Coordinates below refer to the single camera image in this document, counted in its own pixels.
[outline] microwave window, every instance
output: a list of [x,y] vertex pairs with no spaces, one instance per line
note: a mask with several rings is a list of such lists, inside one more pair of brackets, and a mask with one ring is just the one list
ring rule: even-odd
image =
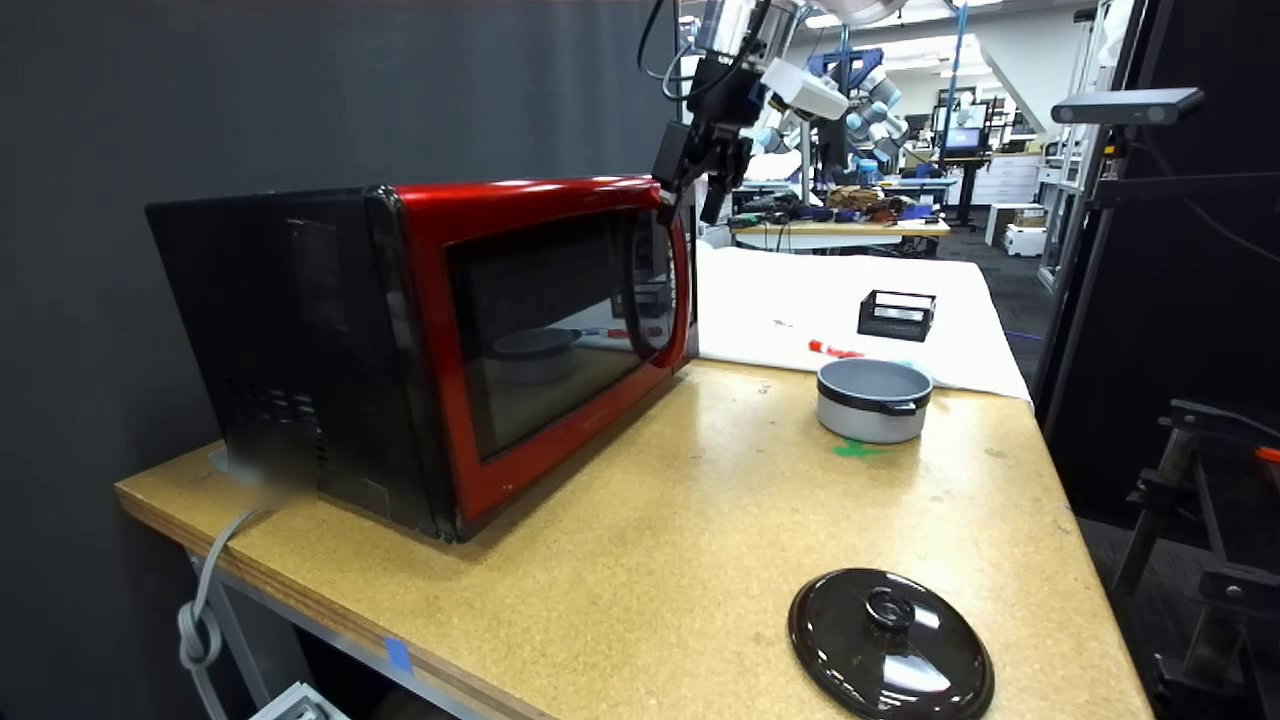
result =
[[673,337],[652,210],[520,229],[450,257],[481,456],[550,426]]

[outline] red microwave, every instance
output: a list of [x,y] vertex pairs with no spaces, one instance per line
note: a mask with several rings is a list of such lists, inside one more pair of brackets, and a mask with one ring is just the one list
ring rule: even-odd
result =
[[230,459],[469,540],[697,353],[652,179],[148,205]]

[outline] small black box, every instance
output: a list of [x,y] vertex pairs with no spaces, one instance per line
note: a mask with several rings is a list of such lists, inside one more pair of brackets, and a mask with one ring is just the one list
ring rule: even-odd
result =
[[855,311],[855,333],[924,340],[936,316],[936,297],[873,289]]

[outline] container lid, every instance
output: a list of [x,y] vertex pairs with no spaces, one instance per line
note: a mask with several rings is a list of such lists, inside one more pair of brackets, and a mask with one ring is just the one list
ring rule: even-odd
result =
[[996,670],[968,619],[907,574],[841,566],[789,616],[805,670],[855,716],[982,716]]

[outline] wooden table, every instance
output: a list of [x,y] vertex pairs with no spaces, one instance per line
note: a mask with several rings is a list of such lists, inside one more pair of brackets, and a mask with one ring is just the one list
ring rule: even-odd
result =
[[772,250],[900,248],[946,235],[952,235],[948,223],[752,223],[733,231],[735,243]]
[[[116,495],[199,556],[266,489],[199,449]],[[469,548],[299,495],[225,566],[463,716],[841,716],[789,647],[798,587],[834,566],[948,595],[993,652],[993,716],[1151,716],[1034,406],[978,391],[939,391],[915,444],[849,452],[813,377],[697,359]]]

